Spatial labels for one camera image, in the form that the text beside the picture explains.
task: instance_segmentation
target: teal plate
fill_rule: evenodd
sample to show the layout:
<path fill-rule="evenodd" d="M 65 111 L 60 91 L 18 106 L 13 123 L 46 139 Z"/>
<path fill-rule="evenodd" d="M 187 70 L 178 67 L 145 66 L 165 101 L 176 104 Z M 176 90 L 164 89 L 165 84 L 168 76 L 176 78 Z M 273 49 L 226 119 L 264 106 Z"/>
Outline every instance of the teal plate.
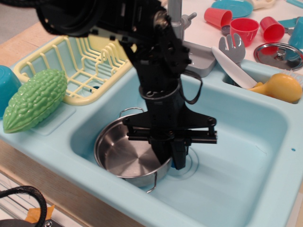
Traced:
<path fill-rule="evenodd" d="M 230 10 L 233 19 L 246 17 L 253 11 L 253 6 L 249 2 L 241 0 L 218 0 L 212 4 L 212 8 Z"/>

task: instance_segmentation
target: red cup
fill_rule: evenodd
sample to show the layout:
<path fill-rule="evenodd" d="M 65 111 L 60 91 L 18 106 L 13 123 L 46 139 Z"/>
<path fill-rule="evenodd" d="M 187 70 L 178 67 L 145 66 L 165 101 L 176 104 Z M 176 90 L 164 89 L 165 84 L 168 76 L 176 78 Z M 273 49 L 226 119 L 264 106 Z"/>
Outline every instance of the red cup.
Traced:
<path fill-rule="evenodd" d="M 284 34 L 285 28 L 272 17 L 265 17 L 260 21 L 261 33 L 263 38 L 268 43 L 280 41 Z"/>
<path fill-rule="evenodd" d="M 229 25 L 232 20 L 232 12 L 226 9 L 208 8 L 204 13 L 204 19 L 208 23 L 221 28 Z"/>
<path fill-rule="evenodd" d="M 237 33 L 244 42 L 245 47 L 251 45 L 259 29 L 257 21 L 245 17 L 232 20 L 230 26 L 231 36 L 233 37 L 233 34 Z"/>

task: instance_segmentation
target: black cable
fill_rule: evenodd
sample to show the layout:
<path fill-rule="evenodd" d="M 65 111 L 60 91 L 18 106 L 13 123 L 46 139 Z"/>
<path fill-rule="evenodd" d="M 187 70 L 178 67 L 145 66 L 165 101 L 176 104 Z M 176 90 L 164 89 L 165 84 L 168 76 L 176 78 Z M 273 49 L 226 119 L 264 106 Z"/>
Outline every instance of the black cable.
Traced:
<path fill-rule="evenodd" d="M 198 101 L 198 99 L 199 99 L 199 97 L 200 97 L 203 82 L 202 82 L 202 79 L 201 79 L 200 75 L 197 74 L 197 73 L 194 72 L 194 71 L 191 71 L 191 70 L 184 70 L 183 74 L 184 74 L 184 75 L 187 75 L 187 76 L 190 76 L 190 77 L 193 77 L 193 78 L 195 78 L 195 79 L 198 79 L 198 80 L 201 82 L 201 83 L 200 83 L 199 90 L 198 90 L 198 93 L 197 93 L 196 97 L 194 97 L 192 100 L 187 100 L 187 99 L 185 98 L 185 96 L 184 96 L 183 90 L 180 89 L 180 93 L 181 93 L 182 98 L 183 98 L 188 104 L 193 105 L 193 104 L 195 104 L 195 103 Z"/>
<path fill-rule="evenodd" d="M 46 202 L 45 199 L 43 197 L 43 195 L 41 194 L 40 191 L 38 191 L 38 189 L 32 187 L 32 186 L 20 186 L 20 187 L 16 187 L 16 188 L 11 188 L 5 191 L 1 191 L 0 192 L 0 198 L 9 196 L 9 195 L 13 195 L 13 194 L 28 194 L 32 197 L 34 197 L 41 208 L 41 213 L 40 213 L 40 218 L 38 220 L 38 222 L 36 223 L 35 227 L 42 227 L 45 223 L 45 218 L 46 218 L 46 213 L 47 213 L 47 206 L 46 206 Z"/>
<path fill-rule="evenodd" d="M 0 3 L 14 7 L 36 8 L 52 1 L 54 0 L 0 0 Z"/>

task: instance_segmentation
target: sink drain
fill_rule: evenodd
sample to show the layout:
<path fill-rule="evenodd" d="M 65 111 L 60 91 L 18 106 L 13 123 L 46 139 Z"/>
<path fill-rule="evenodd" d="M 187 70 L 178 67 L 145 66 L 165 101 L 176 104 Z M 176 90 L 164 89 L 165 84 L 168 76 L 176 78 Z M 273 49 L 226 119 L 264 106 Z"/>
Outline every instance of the sink drain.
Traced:
<path fill-rule="evenodd" d="M 180 170 L 170 168 L 165 178 L 172 181 L 190 178 L 196 172 L 198 165 L 199 159 L 197 154 L 192 149 L 189 149 L 188 155 L 186 156 L 185 167 Z"/>

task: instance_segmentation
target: plastic cup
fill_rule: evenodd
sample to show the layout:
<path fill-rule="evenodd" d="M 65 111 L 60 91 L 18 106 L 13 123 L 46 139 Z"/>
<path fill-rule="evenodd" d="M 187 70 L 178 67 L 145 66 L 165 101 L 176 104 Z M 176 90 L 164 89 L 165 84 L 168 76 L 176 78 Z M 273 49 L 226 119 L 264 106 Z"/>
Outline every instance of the plastic cup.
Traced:
<path fill-rule="evenodd" d="M 6 66 L 0 65 L 0 119 L 9 105 L 9 100 L 18 91 L 21 83 L 13 71 Z"/>
<path fill-rule="evenodd" d="M 272 17 L 265 17 L 260 21 L 261 33 L 266 42 L 275 43 L 280 41 L 284 34 L 285 28 Z"/>
<path fill-rule="evenodd" d="M 298 19 L 288 44 L 298 49 L 303 49 L 303 17 Z"/>
<path fill-rule="evenodd" d="M 208 8 L 204 13 L 204 19 L 213 26 L 221 28 L 229 25 L 232 20 L 232 12 L 226 9 Z"/>
<path fill-rule="evenodd" d="M 233 34 L 237 33 L 244 42 L 245 47 L 251 45 L 259 29 L 259 23 L 257 21 L 245 17 L 232 20 L 230 25 L 231 36 L 233 37 Z"/>

